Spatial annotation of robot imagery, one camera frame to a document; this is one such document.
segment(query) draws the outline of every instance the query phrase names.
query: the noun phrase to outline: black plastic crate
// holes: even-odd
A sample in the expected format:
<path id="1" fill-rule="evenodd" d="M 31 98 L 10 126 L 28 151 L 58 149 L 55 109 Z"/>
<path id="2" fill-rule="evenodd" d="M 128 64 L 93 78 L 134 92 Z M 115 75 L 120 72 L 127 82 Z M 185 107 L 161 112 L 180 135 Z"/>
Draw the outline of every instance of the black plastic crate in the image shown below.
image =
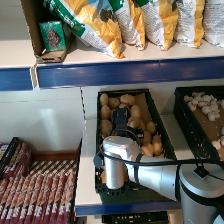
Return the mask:
<path id="1" fill-rule="evenodd" d="M 19 144 L 19 139 L 14 137 L 10 142 L 8 148 L 6 149 L 3 157 L 0 160 L 0 179 L 2 179 L 2 175 L 4 173 L 5 167 L 9 164 L 12 156 L 14 155 L 16 148 Z"/>
<path id="2" fill-rule="evenodd" d="M 105 224 L 167 224 L 169 223 L 167 212 L 146 212 L 120 215 L 103 215 L 102 223 Z"/>
<path id="3" fill-rule="evenodd" d="M 216 148 L 184 101 L 184 96 L 191 96 L 193 92 L 205 92 L 220 100 L 224 99 L 224 86 L 178 87 L 174 104 L 174 115 L 194 156 L 220 160 Z"/>
<path id="4" fill-rule="evenodd" d="M 140 94 L 145 94 L 146 103 L 148 106 L 148 110 L 151 114 L 152 121 L 157 124 L 157 133 L 161 135 L 162 143 L 163 143 L 163 151 L 164 157 L 176 160 L 176 156 L 174 153 L 174 148 L 171 145 L 171 142 L 169 140 L 169 137 L 167 135 L 167 132 L 163 126 L 162 120 L 159 116 L 159 113 L 156 109 L 156 106 L 154 104 L 154 101 L 149 93 L 148 89 L 138 89 L 138 90 L 124 90 L 124 91 L 110 91 L 110 92 L 99 92 L 98 93 L 98 100 L 97 100 L 97 130 L 96 130 L 96 154 L 99 152 L 99 147 L 101 143 L 103 142 L 103 139 L 100 135 L 100 104 L 99 104 L 99 98 L 100 96 L 106 93 L 108 97 L 120 97 L 124 94 L 129 94 L 133 96 L 137 96 Z M 137 183 L 133 182 L 124 182 L 124 185 L 120 189 L 111 190 L 108 189 L 106 184 L 102 184 L 100 180 L 100 176 L 103 169 L 95 168 L 95 190 L 96 193 L 99 193 L 101 196 L 124 196 L 127 191 L 135 191 L 135 194 L 137 193 L 137 190 L 144 190 L 144 195 L 153 195 L 154 191 L 151 189 L 147 189 L 146 187 L 143 187 Z"/>

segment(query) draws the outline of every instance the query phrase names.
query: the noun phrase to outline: plastic packaging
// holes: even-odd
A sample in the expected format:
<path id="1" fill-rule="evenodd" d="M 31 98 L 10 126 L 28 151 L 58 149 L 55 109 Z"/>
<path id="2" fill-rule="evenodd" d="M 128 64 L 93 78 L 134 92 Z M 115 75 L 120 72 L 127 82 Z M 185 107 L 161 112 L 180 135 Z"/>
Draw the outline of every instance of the plastic packaging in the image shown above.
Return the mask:
<path id="1" fill-rule="evenodd" d="M 121 29 L 122 40 L 135 45 L 138 50 L 145 47 L 145 26 L 142 10 L 136 1 L 109 0 Z"/>
<path id="2" fill-rule="evenodd" d="M 66 50 L 64 32 L 60 21 L 40 23 L 40 30 L 46 51 Z"/>
<path id="3" fill-rule="evenodd" d="M 108 0 L 40 0 L 84 42 L 109 56 L 122 58 L 121 32 Z"/>
<path id="4" fill-rule="evenodd" d="M 202 27 L 205 0 L 177 0 L 178 20 L 174 39 L 181 45 L 199 48 L 204 36 Z"/>
<path id="5" fill-rule="evenodd" d="M 172 0 L 137 0 L 144 16 L 146 37 L 161 50 L 168 50 L 173 41 L 178 12 Z"/>
<path id="6" fill-rule="evenodd" d="M 224 47 L 224 1 L 206 0 L 203 19 L 205 39 L 218 47 Z"/>

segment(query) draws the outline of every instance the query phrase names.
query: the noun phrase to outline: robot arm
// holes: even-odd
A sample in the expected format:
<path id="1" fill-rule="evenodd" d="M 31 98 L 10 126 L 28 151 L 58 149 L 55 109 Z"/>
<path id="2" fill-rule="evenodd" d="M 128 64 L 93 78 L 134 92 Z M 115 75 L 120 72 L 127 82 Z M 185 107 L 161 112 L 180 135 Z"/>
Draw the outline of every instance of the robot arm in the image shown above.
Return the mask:
<path id="1" fill-rule="evenodd" d="M 170 161 L 165 158 L 154 158 L 141 154 L 141 150 L 136 142 L 130 138 L 113 136 L 108 137 L 103 142 L 104 152 L 109 156 L 122 158 L 132 162 L 158 162 Z M 124 164 L 104 158 L 106 185 L 109 189 L 118 189 L 123 186 Z M 132 182 L 153 189 L 161 195 L 176 200 L 176 172 L 177 166 L 133 166 L 126 164 L 128 176 Z"/>
<path id="2" fill-rule="evenodd" d="M 172 161 L 142 155 L 135 141 L 120 136 L 104 139 L 103 151 L 113 158 L 135 163 Z M 122 187 L 124 163 L 104 157 L 104 164 L 107 187 Z M 125 165 L 132 182 L 153 189 L 172 200 L 180 199 L 185 224 L 224 224 L 224 172 L 220 166 L 206 164 L 203 176 L 198 173 L 200 167 L 195 169 L 195 164 L 181 165 L 180 169 L 177 165 Z"/>

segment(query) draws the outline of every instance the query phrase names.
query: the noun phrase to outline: green snack bag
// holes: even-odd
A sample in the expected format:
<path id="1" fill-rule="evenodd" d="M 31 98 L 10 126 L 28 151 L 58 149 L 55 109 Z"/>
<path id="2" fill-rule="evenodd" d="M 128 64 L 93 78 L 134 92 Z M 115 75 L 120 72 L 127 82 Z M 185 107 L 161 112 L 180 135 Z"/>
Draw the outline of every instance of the green snack bag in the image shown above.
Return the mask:
<path id="1" fill-rule="evenodd" d="M 64 51 L 66 49 L 64 32 L 60 21 L 40 23 L 40 30 L 46 51 Z"/>

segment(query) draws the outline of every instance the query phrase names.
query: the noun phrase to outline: wall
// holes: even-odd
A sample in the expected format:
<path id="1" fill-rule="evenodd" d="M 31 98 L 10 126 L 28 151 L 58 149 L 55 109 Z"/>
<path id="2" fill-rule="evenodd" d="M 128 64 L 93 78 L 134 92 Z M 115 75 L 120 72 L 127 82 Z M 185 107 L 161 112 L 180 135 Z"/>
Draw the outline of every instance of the wall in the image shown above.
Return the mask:
<path id="1" fill-rule="evenodd" d="M 20 137 L 33 150 L 72 150 L 83 127 L 80 88 L 0 92 L 1 142 Z"/>

